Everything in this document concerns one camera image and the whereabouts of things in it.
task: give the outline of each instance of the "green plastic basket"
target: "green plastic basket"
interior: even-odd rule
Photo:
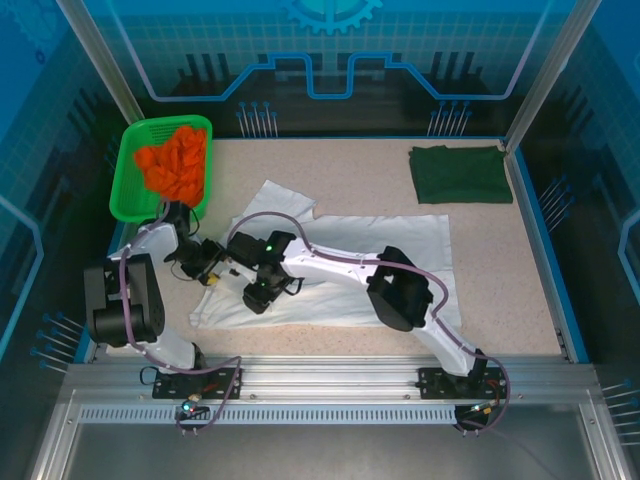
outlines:
[[[203,218],[211,195],[211,176],[213,167],[211,122],[200,115],[181,115],[176,117],[151,118],[130,125],[122,135],[118,162],[111,187],[109,209],[111,214],[122,222],[141,223],[155,218],[160,195],[147,190],[142,172],[133,159],[133,154],[141,147],[160,146],[183,125],[207,130],[207,149],[205,157],[204,196],[194,208],[198,218]]]

